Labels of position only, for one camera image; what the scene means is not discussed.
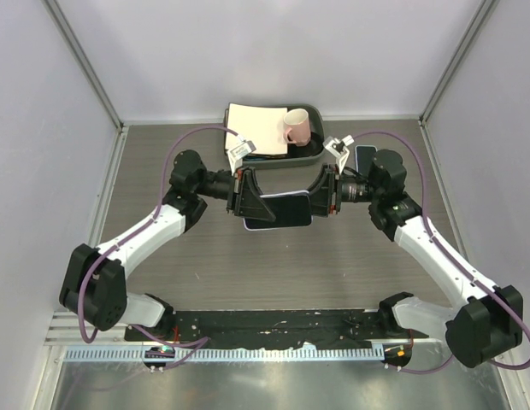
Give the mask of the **phone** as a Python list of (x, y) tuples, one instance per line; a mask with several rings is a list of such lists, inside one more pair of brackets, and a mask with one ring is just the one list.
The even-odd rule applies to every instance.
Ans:
[(244, 228), (247, 231), (305, 227), (310, 226), (313, 221), (307, 190), (262, 195), (262, 199), (273, 211), (275, 220), (269, 222), (244, 218)]
[(368, 176), (377, 149), (373, 145), (357, 145), (355, 148), (356, 170)]

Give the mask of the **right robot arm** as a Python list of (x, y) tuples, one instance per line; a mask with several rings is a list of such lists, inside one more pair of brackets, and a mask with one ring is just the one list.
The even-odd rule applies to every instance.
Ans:
[(380, 302), (377, 325), (387, 337), (419, 331), (447, 344), (452, 356), (469, 368), (494, 360), (521, 345), (528, 329), (523, 298), (467, 262), (435, 229), (423, 206), (405, 190), (407, 171), (400, 154), (375, 150), (368, 166), (348, 171), (349, 150), (333, 140), (326, 148), (335, 159), (311, 185), (313, 212), (328, 216), (344, 202), (365, 202), (375, 227), (411, 255), (444, 292), (449, 307), (401, 292)]

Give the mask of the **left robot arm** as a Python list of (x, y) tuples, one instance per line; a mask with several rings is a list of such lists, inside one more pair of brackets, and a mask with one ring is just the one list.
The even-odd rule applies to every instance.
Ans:
[(168, 191), (148, 216), (106, 243), (96, 247), (83, 243), (71, 254), (59, 300), (76, 314), (81, 331), (87, 325), (107, 331), (124, 324), (143, 326), (157, 341), (172, 334), (172, 308), (156, 296), (129, 293), (127, 278), (161, 246), (200, 220), (207, 196), (226, 201), (227, 211), (236, 216), (275, 220), (253, 168), (211, 172), (196, 151), (179, 153)]

